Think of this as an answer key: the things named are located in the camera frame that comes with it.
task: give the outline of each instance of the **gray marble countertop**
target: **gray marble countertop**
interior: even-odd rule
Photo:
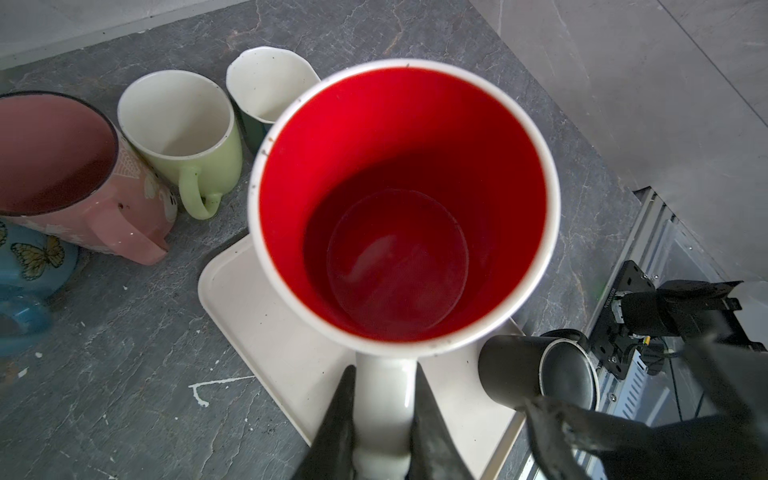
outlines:
[[[563,207],[551,265],[515,320],[529,334],[586,325],[640,204],[466,0],[257,0],[0,72],[0,90],[66,92],[115,121],[121,92],[141,75],[179,68],[223,87],[228,64],[258,45],[296,51],[321,78],[378,58],[427,58],[509,93],[551,148]],[[0,390],[4,478],[292,475],[307,447],[258,381],[202,387],[208,408],[188,388],[250,374],[197,300],[203,267],[246,234],[250,165],[213,219],[179,216],[158,265],[85,254],[51,300],[53,334],[13,359],[27,374]],[[501,478],[517,473],[521,441]]]

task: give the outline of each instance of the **metal cup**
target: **metal cup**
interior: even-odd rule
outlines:
[[[494,336],[480,351],[478,374],[491,399],[515,410],[541,395],[587,410],[600,398],[598,376],[587,353],[567,338]]]

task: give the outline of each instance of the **dark rim of mug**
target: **dark rim of mug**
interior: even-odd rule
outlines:
[[[92,111],[94,111],[97,114],[99,114],[99,116],[102,119],[104,119],[105,122],[107,122],[107,126],[109,127],[110,131],[112,132],[112,139],[114,140],[114,154],[112,155],[112,165],[111,165],[111,168],[110,168],[110,175],[107,175],[106,177],[104,177],[104,179],[99,183],[99,185],[94,187],[93,190],[88,191],[81,198],[78,198],[77,200],[75,200],[73,202],[70,202],[69,204],[64,205],[62,207],[56,207],[56,208],[54,208],[52,210],[47,210],[45,212],[34,212],[34,213],[19,214],[19,213],[5,212],[3,210],[0,210],[0,216],[2,216],[2,217],[36,217],[38,215],[52,214],[54,212],[58,212],[58,211],[63,210],[65,208],[69,208],[72,205],[79,204],[80,202],[82,202],[86,198],[90,197],[96,190],[101,188],[101,186],[104,185],[107,182],[107,179],[109,179],[109,177],[111,176],[111,172],[114,170],[114,166],[118,162],[118,154],[120,152],[120,139],[118,138],[118,131],[115,130],[114,125],[109,120],[109,118],[107,118],[107,115],[101,113],[101,110],[99,110],[98,108],[96,108],[93,105],[89,104],[88,102],[86,102],[84,100],[81,100],[80,98],[73,97],[72,95],[62,94],[62,93],[59,93],[57,91],[46,91],[46,90],[25,90],[25,91],[15,91],[15,92],[9,93],[9,94],[2,94],[2,95],[0,95],[0,101],[2,101],[4,98],[18,97],[18,96],[21,96],[21,95],[55,95],[55,96],[58,96],[58,97],[64,97],[64,98],[68,98],[70,100],[74,100],[74,101],[76,101],[76,102],[78,102],[80,104],[83,104],[86,107],[90,108]]]
[[[575,348],[581,354],[579,359],[583,362],[583,365],[587,367],[587,371],[590,374],[589,378],[592,384],[592,402],[589,409],[595,410],[600,404],[600,381],[598,380],[598,373],[595,370],[594,365],[592,365],[592,362],[589,360],[589,355],[587,352],[581,348],[581,345],[571,339],[544,336],[539,338],[553,338],[554,341],[550,342],[544,348],[544,352],[541,354],[541,359],[538,362],[538,391],[544,395],[544,376],[542,374],[542,367],[544,366],[544,361],[547,359],[547,356],[551,354],[552,350],[556,348],[558,344],[568,344],[571,345],[571,348]]]

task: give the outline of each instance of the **white tray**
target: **white tray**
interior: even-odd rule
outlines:
[[[307,326],[264,276],[250,235],[211,260],[200,303],[308,444],[355,354]],[[498,333],[521,334],[507,322]],[[482,480],[496,478],[525,416],[490,400],[477,374],[486,338],[420,359],[459,454]]]

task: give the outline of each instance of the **green mug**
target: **green mug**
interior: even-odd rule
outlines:
[[[163,70],[139,78],[118,103],[125,137],[170,182],[198,220],[216,214],[237,185],[243,148],[234,109],[213,81],[191,71]]]

